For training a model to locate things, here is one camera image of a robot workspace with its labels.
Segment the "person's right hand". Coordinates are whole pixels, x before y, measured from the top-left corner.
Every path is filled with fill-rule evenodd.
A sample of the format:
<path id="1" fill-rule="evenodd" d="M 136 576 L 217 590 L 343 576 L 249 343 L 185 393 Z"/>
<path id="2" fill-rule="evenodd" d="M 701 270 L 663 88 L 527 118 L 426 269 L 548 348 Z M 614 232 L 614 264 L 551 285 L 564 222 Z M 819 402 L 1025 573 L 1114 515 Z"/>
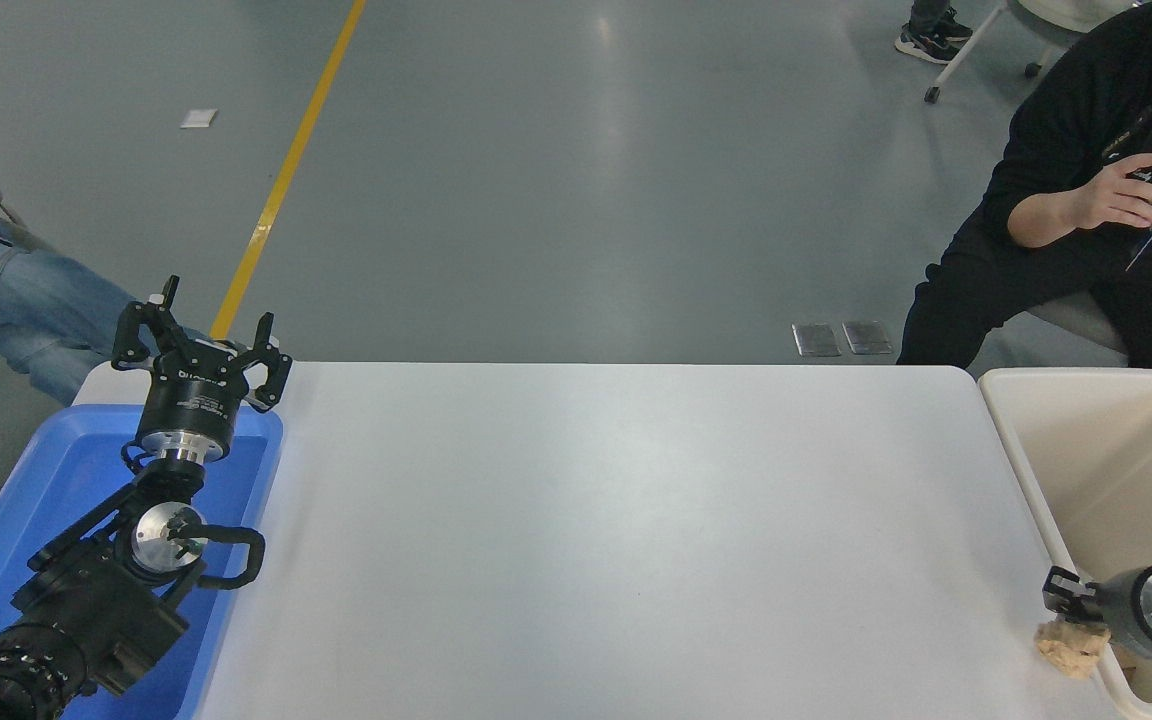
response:
<path id="1" fill-rule="evenodd" d="M 1074 192 L 1070 223 L 1087 232 L 1102 223 L 1151 228 L 1152 182 L 1134 177 L 1140 170 L 1152 170 L 1152 152 L 1108 164 Z"/>

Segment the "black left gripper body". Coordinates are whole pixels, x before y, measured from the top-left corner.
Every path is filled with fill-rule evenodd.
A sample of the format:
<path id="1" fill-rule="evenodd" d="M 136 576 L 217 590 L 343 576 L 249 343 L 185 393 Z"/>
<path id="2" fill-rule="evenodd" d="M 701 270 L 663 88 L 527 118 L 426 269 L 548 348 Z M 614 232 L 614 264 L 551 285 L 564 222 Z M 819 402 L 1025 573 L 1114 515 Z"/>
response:
<path id="1" fill-rule="evenodd" d="M 185 340 L 151 365 L 151 386 L 134 434 L 143 450 L 229 450 L 247 381 L 228 372 L 243 346 Z"/>

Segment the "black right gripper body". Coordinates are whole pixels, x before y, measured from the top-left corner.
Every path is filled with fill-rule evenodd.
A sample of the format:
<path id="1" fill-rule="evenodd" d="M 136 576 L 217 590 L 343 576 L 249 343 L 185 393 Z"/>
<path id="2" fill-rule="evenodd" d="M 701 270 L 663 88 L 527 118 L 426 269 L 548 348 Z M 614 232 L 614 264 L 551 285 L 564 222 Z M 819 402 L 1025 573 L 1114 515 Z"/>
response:
<path id="1" fill-rule="evenodd" d="M 1152 661 L 1152 566 L 1106 579 L 1096 597 L 1111 642 Z"/>

